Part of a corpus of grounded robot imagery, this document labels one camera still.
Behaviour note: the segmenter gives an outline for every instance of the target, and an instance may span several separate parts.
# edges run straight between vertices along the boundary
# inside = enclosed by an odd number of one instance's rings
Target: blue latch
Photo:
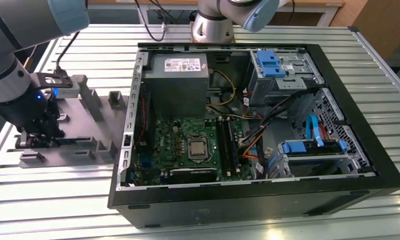
[[[341,152],[342,153],[346,152],[348,146],[346,146],[346,142],[344,140],[338,140],[338,146],[340,146]]]
[[[318,120],[316,115],[308,115],[306,122],[305,122],[305,137],[306,139],[312,139],[312,133],[313,133],[313,139],[317,141],[318,147],[322,147],[325,144],[322,143],[320,131],[318,131]]]
[[[290,153],[306,153],[304,142],[301,141],[286,141],[285,144],[290,148]]]
[[[286,153],[306,153],[305,145],[301,141],[286,141],[281,143],[282,152]]]
[[[286,76],[285,71],[280,68],[280,60],[276,57],[274,51],[258,50],[256,55],[262,70],[261,75],[265,78],[282,78]]]
[[[282,147],[282,152],[286,154],[290,152],[290,148],[289,148],[289,145],[286,145],[285,143],[281,144],[281,147]]]

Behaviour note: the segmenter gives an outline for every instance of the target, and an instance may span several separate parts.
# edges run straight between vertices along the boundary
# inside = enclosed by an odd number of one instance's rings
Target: power supply label
[[[198,72],[201,71],[200,58],[168,58],[164,61],[165,72]]]

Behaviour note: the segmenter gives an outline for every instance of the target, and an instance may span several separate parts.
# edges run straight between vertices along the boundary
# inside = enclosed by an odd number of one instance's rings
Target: black plastic frame
[[[168,53],[173,48],[184,49],[206,49],[208,47],[221,48],[228,50],[234,47],[238,50],[245,48],[305,48],[317,70],[325,79],[328,89],[333,95],[338,108],[345,116],[346,123],[353,131],[358,144],[364,150],[370,165],[377,173],[377,176],[358,178],[338,178],[338,179],[309,179],[288,182],[261,182],[258,184],[245,185],[220,185],[201,186],[186,188],[165,188],[154,187],[148,190],[116,191],[116,174],[117,164],[113,168],[110,192],[108,199],[108,207],[130,205],[144,206],[148,204],[185,202],[185,201],[208,201],[225,200],[236,198],[250,198],[277,195],[313,194],[322,192],[349,192],[350,194],[362,194],[368,197],[372,195],[386,195],[400,190],[400,173],[385,152],[385,149],[372,131],[372,128],[364,118],[362,113],[354,103],[353,98],[340,80],[340,77],[329,63],[329,60],[316,44],[273,44],[273,43],[140,43],[138,47],[142,52]],[[358,202],[365,198],[358,198],[353,202]]]

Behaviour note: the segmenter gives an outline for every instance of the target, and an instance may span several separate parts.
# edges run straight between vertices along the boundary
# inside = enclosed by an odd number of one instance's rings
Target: ram slot
[[[230,177],[240,172],[237,159],[237,145],[233,136],[232,123],[228,119],[216,120],[216,136],[218,147],[218,158],[222,176]]]

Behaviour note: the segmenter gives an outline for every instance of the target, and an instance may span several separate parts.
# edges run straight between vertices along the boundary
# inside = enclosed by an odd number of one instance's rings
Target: white table
[[[197,5],[192,4],[161,4],[162,8],[165,10],[197,10]],[[317,22],[317,27],[328,27],[330,25],[332,19],[334,17],[334,14],[340,8],[340,4],[330,4],[328,6],[294,6],[294,12],[296,13],[321,13],[320,20]],[[90,4],[88,6],[89,9],[113,9],[113,10],[121,10],[121,9],[132,9],[136,10],[134,4]],[[142,17],[144,15],[145,22],[149,24],[146,11],[148,10],[158,10],[158,7],[153,4],[140,4],[140,12],[137,12],[138,15],[138,22],[142,23]],[[277,9],[277,12],[292,12],[290,6],[282,6]]]
[[[153,34],[161,27],[150,25]],[[50,72],[70,36],[54,40],[37,71]],[[346,28],[266,27],[258,33],[234,28],[238,43],[320,44],[366,121],[400,171],[400,80],[360,34]],[[170,26],[165,41],[188,42],[189,26]],[[81,31],[61,67],[85,74],[100,95],[130,92],[137,43],[150,42],[141,25],[92,25]],[[136,229],[106,208],[113,166],[21,169],[17,131],[0,133],[0,240],[100,238],[320,240],[400,239],[400,191],[360,202],[333,215]]]

